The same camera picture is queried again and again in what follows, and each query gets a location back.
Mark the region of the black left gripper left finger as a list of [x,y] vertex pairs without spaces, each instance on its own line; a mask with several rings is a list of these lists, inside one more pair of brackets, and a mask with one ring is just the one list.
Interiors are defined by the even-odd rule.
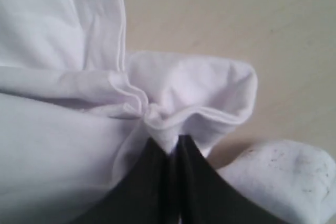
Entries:
[[167,156],[148,139],[130,172],[85,215],[83,223],[167,223]]

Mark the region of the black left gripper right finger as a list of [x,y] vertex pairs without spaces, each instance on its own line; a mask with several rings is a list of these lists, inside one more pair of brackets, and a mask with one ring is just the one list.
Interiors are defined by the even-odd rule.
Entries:
[[177,145],[182,223],[259,223],[259,212],[223,181],[190,136]]

